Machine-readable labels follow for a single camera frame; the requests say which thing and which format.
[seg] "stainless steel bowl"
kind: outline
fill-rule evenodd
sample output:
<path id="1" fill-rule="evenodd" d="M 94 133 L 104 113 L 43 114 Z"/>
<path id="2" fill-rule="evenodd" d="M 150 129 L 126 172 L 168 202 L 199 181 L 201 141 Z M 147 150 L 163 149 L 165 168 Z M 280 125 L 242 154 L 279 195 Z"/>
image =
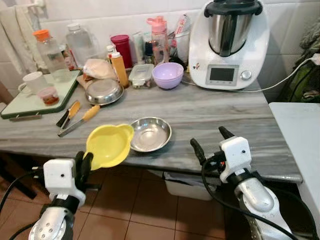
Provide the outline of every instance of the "stainless steel bowl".
<path id="1" fill-rule="evenodd" d="M 166 145 L 172 135 L 170 125 L 158 117 L 144 117 L 131 124 L 134 136 L 131 149 L 138 152 L 152 152 Z"/>
<path id="2" fill-rule="evenodd" d="M 114 103 L 123 94 L 124 88 L 117 81 L 107 78 L 95 80 L 85 91 L 89 103 L 100 106 Z"/>

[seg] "yellow funnel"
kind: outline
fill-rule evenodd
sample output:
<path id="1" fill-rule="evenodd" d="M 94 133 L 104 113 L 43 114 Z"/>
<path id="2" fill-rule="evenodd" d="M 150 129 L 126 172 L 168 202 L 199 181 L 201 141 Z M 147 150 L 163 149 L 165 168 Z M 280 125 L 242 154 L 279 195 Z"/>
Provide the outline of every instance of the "yellow funnel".
<path id="1" fill-rule="evenodd" d="M 91 170 L 110 168 L 126 159 L 134 129 L 127 124 L 103 125 L 93 130 L 86 140 L 86 153 L 93 153 Z"/>

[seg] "white mug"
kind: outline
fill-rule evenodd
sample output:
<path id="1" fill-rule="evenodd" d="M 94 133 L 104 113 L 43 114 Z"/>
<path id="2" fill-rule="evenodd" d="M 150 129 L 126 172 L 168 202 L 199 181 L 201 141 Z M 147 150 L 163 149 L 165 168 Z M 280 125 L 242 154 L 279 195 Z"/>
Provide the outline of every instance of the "white mug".
<path id="1" fill-rule="evenodd" d="M 18 91 L 23 94 L 36 95 L 40 90 L 49 87 L 41 71 L 35 71 L 25 75 L 22 80 L 24 83 L 18 86 Z"/>

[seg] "display screen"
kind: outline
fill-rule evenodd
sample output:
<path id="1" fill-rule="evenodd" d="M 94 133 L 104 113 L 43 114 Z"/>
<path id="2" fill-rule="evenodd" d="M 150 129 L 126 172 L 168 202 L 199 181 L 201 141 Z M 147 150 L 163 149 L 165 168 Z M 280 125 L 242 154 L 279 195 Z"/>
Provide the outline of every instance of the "display screen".
<path id="1" fill-rule="evenodd" d="M 210 80 L 232 82 L 234 73 L 234 68 L 211 68 Z"/>

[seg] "stainless steel mixing jug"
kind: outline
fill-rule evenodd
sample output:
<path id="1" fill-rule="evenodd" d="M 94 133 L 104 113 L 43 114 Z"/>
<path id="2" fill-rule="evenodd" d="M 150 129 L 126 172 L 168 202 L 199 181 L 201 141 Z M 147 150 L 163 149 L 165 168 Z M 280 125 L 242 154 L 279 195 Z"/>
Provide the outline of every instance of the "stainless steel mixing jug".
<path id="1" fill-rule="evenodd" d="M 263 10 L 257 0 L 214 0 L 205 10 L 204 16 L 212 20 L 209 24 L 209 44 L 221 57 L 228 57 L 242 48 L 250 29 L 253 14 Z"/>

